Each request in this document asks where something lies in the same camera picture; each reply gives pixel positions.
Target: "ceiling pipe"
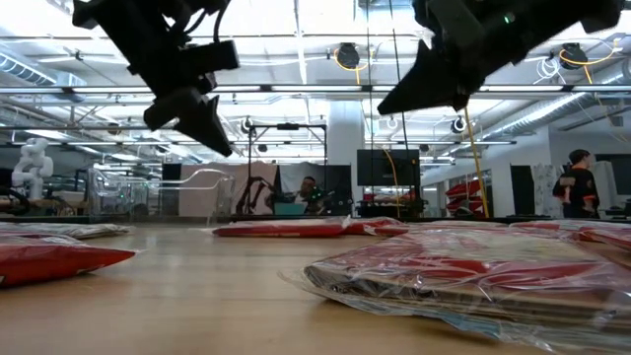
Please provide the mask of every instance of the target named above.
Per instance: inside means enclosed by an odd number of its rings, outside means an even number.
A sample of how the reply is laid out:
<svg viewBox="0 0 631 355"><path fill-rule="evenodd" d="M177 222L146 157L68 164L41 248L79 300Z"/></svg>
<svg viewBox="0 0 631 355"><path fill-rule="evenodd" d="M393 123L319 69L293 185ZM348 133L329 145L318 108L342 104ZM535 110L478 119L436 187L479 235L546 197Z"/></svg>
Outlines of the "ceiling pipe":
<svg viewBox="0 0 631 355"><path fill-rule="evenodd" d="M626 58L621 63L618 62L602 69L595 74L594 83L601 85L631 84L631 61ZM488 133L481 138L493 139L507 133L518 135L533 131L595 105L598 105L597 94L589 93L575 93L548 102L536 103L490 127L487 129Z"/></svg>

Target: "table surface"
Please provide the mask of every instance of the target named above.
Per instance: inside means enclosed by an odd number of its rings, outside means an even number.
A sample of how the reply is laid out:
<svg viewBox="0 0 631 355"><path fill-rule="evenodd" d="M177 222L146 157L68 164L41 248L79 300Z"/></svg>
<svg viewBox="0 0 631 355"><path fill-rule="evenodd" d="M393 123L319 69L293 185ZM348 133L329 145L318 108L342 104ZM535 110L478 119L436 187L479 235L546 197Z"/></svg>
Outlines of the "table surface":
<svg viewBox="0 0 631 355"><path fill-rule="evenodd" d="M278 277L375 241L213 238L167 226L88 241L144 252L92 275L0 291L1 353L543 353L438 320L360 312Z"/></svg>

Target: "humanoid robot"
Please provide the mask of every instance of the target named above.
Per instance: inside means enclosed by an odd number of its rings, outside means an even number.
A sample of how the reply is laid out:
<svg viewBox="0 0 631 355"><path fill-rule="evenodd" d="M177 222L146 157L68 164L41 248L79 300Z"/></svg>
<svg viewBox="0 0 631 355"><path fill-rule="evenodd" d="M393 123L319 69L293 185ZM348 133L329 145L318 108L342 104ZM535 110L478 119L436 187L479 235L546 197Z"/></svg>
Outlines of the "humanoid robot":
<svg viewBox="0 0 631 355"><path fill-rule="evenodd" d="M31 138L27 140L20 152L22 157L20 162L13 169L11 180L14 187L25 187L25 182L29 185L29 199L37 200L42 198L43 178L52 177L53 163L50 157L46 157L44 151L48 147L48 141L43 138ZM28 173L24 169L31 167Z"/></svg>

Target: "red object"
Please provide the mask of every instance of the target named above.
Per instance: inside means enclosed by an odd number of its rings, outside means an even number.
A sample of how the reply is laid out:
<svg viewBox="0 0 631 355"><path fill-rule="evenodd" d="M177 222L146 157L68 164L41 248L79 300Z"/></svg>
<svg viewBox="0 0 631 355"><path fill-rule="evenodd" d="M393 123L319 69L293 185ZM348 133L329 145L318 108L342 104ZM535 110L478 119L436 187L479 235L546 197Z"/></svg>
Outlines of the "red object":
<svg viewBox="0 0 631 355"><path fill-rule="evenodd" d="M484 290L480 294L498 300L499 289L553 298L546 291L587 294L586 290L598 292L611 285L631 287L631 273L596 254L547 235L506 228L413 231L317 261L310 267L343 269L352 280L373 280L372 275L379 275L379 280L391 279L397 288L411 285L423 287L421 291L444 288L454 292L477 285Z"/></svg>
<svg viewBox="0 0 631 355"><path fill-rule="evenodd" d="M622 223L607 223L597 221L581 221L581 220L552 220L552 221L532 221L532 222L519 222L513 223L511 228L525 228L525 229L547 229L554 231L568 231L575 234L575 238L583 242L601 242L592 238L591 234L586 234L587 231L628 231L631 233L631 225Z"/></svg>
<svg viewBox="0 0 631 355"><path fill-rule="evenodd" d="M219 237L339 237L347 227L345 219L237 222L217 228Z"/></svg>
<svg viewBox="0 0 631 355"><path fill-rule="evenodd" d="M399 222L389 217L376 217L369 219L356 219L351 220L351 224L346 227L344 234L346 235L373 235L366 231L368 228L378 228L383 226L405 226L403 222Z"/></svg>
<svg viewBox="0 0 631 355"><path fill-rule="evenodd" d="M480 182L478 180L469 183L459 183L445 192L448 198L471 197L480 190Z"/></svg>
<svg viewBox="0 0 631 355"><path fill-rule="evenodd" d="M66 236L0 234L0 287L49 281L92 272L136 252L96 248Z"/></svg>
<svg viewBox="0 0 631 355"><path fill-rule="evenodd" d="M631 231L591 230L583 232L583 235L593 241L631 251Z"/></svg>
<svg viewBox="0 0 631 355"><path fill-rule="evenodd" d="M432 231L432 230L453 230L453 229L466 229L475 231L497 230L505 229L507 226L502 223L495 222L481 222L481 221L435 221L430 223L416 223L400 226L382 226L375 228L375 233L378 236L394 237L408 233L410 231Z"/></svg>

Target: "clear plastic wrap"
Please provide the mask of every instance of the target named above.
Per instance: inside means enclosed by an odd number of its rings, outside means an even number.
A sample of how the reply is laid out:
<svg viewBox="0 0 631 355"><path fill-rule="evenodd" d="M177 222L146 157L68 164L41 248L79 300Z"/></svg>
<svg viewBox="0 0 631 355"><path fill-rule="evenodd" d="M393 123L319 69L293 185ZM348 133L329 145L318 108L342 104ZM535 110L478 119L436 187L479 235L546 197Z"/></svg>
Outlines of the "clear plastic wrap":
<svg viewBox="0 0 631 355"><path fill-rule="evenodd" d="M438 318L550 351L631 351L631 271L550 234L411 231L282 277L379 315Z"/></svg>
<svg viewBox="0 0 631 355"><path fill-rule="evenodd" d="M428 223L411 223L400 225L383 225L371 228L365 228L366 234L377 235L383 237L394 237L407 233L408 231L423 230L442 230L442 229L496 229L507 228L503 223L496 222L480 222L480 221L463 221L463 220L443 220Z"/></svg>
<svg viewBox="0 0 631 355"><path fill-rule="evenodd" d="M511 228L521 229L546 229L554 231L568 231L574 232L575 237L584 242L598 242L593 240L589 235L582 233L593 230L603 231L629 231L631 232L631 225L624 223L607 223L599 221L583 221L583 220L550 220L550 221L531 221L531 222L519 222L513 223Z"/></svg>
<svg viewBox="0 0 631 355"><path fill-rule="evenodd" d="M350 218L237 222L214 229L219 237L289 237L329 238L340 237L349 225Z"/></svg>
<svg viewBox="0 0 631 355"><path fill-rule="evenodd" d="M376 217L366 219L351 219L350 224L344 231L346 235L374 235L373 229L385 226L405 226L403 222L399 222L389 217Z"/></svg>
<svg viewBox="0 0 631 355"><path fill-rule="evenodd" d="M115 224L70 224L70 223L8 223L0 222L0 233L27 232L50 233L54 235L69 236L78 240L114 237L127 234L133 227L119 226Z"/></svg>
<svg viewBox="0 0 631 355"><path fill-rule="evenodd" d="M104 268L136 251L88 246L68 236L0 233L0 288L72 277Z"/></svg>
<svg viewBox="0 0 631 355"><path fill-rule="evenodd" d="M582 234L589 240L607 243L631 251L631 231L626 230L590 230Z"/></svg>

